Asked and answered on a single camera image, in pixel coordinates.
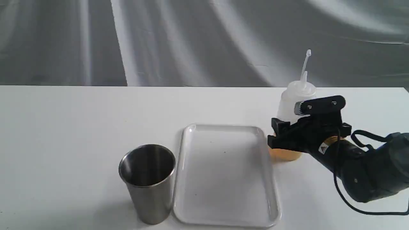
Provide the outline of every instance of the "yellow bottle base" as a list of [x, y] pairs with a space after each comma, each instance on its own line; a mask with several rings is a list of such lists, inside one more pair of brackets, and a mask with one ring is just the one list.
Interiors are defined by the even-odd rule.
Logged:
[[301, 157], [302, 152], [295, 152], [287, 149], [272, 149], [268, 147], [271, 158], [278, 158], [286, 161], [293, 161]]

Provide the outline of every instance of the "metal cup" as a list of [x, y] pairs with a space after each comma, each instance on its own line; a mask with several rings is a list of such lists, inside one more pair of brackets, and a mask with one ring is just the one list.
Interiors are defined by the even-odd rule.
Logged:
[[176, 160], [160, 145], [147, 144], [128, 152], [119, 163], [139, 219], [147, 224], [164, 221], [171, 212], [172, 174]]

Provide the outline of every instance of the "white tray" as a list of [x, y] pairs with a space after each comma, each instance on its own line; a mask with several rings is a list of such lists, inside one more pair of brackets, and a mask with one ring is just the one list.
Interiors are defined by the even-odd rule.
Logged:
[[281, 217], [264, 133], [257, 127], [184, 129], [173, 210], [184, 223], [266, 228]]

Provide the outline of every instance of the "plastic bottle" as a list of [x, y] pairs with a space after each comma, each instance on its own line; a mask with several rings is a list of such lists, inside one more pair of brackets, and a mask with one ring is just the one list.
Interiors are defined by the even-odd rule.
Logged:
[[[277, 118], [282, 121], [291, 122], [291, 124], [297, 122], [301, 116], [294, 114], [295, 103], [315, 98], [315, 92], [317, 89], [313, 84], [307, 82], [308, 73], [305, 71], [309, 56], [311, 56], [311, 50], [307, 50], [307, 56], [301, 71], [301, 79], [299, 81], [290, 82], [287, 89], [281, 94]], [[285, 149], [269, 148], [269, 152], [271, 157], [277, 157], [288, 161], [296, 160], [301, 156], [300, 152]]]

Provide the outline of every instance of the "tray rim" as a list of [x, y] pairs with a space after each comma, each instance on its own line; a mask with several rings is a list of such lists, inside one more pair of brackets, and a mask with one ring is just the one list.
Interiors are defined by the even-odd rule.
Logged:
[[271, 220], [270, 222], [268, 222], [268, 225], [258, 225], [258, 226], [252, 226], [252, 225], [228, 225], [228, 224], [211, 224], [211, 223], [197, 223], [197, 222], [191, 222], [188, 219], [185, 219], [184, 215], [182, 213], [179, 213], [179, 210], [177, 209], [177, 207], [179, 206], [179, 202], [176, 202], [176, 194], [178, 193], [178, 181], [179, 181], [179, 175], [181, 174], [181, 162], [182, 159], [185, 158], [185, 149], [184, 149], [184, 143], [186, 142], [186, 139], [184, 138], [186, 136], [186, 134], [189, 132], [189, 129], [191, 128], [196, 128], [196, 126], [218, 126], [218, 127], [246, 127], [246, 128], [254, 128], [256, 129], [262, 136], [263, 138], [266, 140], [266, 153], [268, 153], [268, 149], [267, 149], [267, 139], [265, 137], [264, 131], [256, 126], [252, 126], [252, 125], [235, 125], [235, 124], [204, 124], [204, 123], [192, 123], [189, 124], [188, 126], [186, 126], [183, 129], [182, 132], [182, 138], [181, 138], [181, 142], [180, 142], [180, 148], [179, 148], [179, 157], [178, 157], [178, 164], [177, 164], [177, 170], [176, 170], [176, 174], [175, 174], [175, 184], [173, 186], [173, 197], [172, 197], [172, 212], [175, 215], [176, 219], [178, 219], [180, 222], [185, 223], [185, 224], [191, 224], [191, 225], [207, 225], [207, 226], [227, 226], [227, 227], [245, 227], [245, 228], [270, 228], [275, 226], [282, 218], [282, 210], [281, 210], [281, 202], [280, 202], [280, 198], [279, 198], [279, 192], [277, 189], [277, 185], [276, 185], [276, 177], [275, 177], [275, 173], [274, 173], [274, 167], [272, 165], [274, 165], [274, 161], [272, 161], [272, 165], [269, 167], [270, 168], [270, 173], [271, 173], [271, 180], [272, 180], [272, 185], [273, 185], [273, 190], [274, 190], [274, 194], [275, 194], [275, 198], [276, 198], [276, 205], [277, 205], [277, 216], [274, 220]]

